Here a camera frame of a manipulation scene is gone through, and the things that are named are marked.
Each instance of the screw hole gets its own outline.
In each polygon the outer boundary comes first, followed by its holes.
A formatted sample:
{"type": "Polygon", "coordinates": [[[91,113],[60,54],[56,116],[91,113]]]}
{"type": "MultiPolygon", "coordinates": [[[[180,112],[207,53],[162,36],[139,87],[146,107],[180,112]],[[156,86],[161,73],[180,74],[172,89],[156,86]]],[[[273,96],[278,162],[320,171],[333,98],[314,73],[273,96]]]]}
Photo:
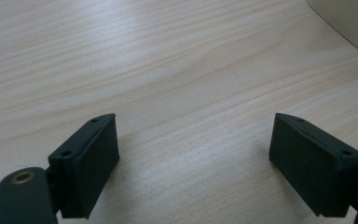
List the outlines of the screw hole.
{"type": "Polygon", "coordinates": [[[19,185],[30,181],[32,178],[34,178],[34,172],[22,172],[20,174],[15,175],[11,179],[11,183],[19,185]]]}
{"type": "Polygon", "coordinates": [[[347,155],[347,156],[351,155],[351,153],[347,150],[341,150],[341,152],[342,152],[342,154],[347,155]]]}
{"type": "Polygon", "coordinates": [[[61,155],[64,157],[70,156],[72,154],[71,151],[64,151],[61,155]]]}

